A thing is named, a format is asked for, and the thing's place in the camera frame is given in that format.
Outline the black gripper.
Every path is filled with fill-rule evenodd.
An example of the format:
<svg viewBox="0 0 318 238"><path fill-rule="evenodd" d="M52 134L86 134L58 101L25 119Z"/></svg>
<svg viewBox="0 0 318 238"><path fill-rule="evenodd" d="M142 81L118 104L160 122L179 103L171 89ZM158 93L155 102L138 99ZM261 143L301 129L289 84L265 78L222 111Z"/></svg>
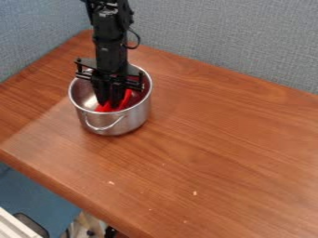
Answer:
<svg viewBox="0 0 318 238"><path fill-rule="evenodd" d="M127 39L95 42L96 57L76 58L76 77L92 84L98 104L104 105L111 95L111 106L116 108L124 99L126 89L143 90L143 73L128 63L130 46Z"/></svg>

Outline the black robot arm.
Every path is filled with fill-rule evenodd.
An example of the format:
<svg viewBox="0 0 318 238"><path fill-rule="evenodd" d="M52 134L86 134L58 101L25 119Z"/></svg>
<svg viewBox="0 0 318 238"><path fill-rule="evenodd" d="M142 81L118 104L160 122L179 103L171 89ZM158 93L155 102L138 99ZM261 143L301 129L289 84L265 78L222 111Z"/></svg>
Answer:
<svg viewBox="0 0 318 238"><path fill-rule="evenodd" d="M80 0L94 27L95 57L75 60L76 77L90 81L98 98L98 104L116 109L124 100L127 90L143 90L143 73L130 73L128 33L136 40L140 36L132 30L134 11L128 0Z"/></svg>

